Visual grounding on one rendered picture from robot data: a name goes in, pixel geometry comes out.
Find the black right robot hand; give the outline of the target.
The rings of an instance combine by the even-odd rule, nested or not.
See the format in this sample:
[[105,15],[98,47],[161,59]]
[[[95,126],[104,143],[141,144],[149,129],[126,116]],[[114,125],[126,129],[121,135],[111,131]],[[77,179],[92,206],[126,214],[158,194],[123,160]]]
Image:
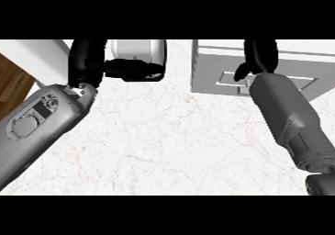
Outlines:
[[245,62],[239,65],[234,80],[239,82],[253,73],[273,73],[278,67],[278,46],[273,39],[244,41]]

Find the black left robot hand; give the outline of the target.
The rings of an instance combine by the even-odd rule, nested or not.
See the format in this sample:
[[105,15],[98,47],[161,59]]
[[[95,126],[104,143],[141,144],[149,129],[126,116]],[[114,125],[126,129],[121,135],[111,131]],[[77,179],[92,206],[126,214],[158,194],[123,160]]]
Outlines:
[[68,85],[99,87],[102,77],[121,78],[126,82],[158,82],[166,73],[166,63],[142,60],[105,60],[105,39],[76,39],[68,55]]

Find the silver can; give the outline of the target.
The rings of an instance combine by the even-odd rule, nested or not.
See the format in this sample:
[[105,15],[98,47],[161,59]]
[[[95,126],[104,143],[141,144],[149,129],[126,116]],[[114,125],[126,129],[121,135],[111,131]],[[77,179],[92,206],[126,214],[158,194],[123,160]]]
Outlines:
[[107,77],[126,82],[158,82],[166,74],[167,42],[164,39],[116,39],[114,59],[107,61]]

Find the grey drawer unit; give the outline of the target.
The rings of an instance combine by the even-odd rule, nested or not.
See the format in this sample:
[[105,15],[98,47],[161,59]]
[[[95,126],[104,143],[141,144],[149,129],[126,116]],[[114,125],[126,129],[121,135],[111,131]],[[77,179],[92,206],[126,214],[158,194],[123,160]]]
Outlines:
[[[276,73],[288,76],[309,101],[335,88],[335,39],[278,39]],[[244,63],[242,39],[195,39],[192,92],[248,96],[256,76],[239,82],[234,73]]]

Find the white cabinet panel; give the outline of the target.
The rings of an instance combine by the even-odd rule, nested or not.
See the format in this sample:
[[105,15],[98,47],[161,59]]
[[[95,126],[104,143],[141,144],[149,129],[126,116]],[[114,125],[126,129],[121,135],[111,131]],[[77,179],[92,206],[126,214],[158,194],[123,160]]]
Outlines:
[[68,53],[62,39],[0,39],[0,54],[43,85],[67,84]]

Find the brown wooden panel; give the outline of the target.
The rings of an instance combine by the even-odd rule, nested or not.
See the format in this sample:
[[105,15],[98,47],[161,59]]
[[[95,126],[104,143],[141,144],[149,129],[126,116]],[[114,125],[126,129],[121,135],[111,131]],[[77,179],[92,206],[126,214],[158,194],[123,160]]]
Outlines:
[[0,53],[0,120],[23,103],[34,77]]

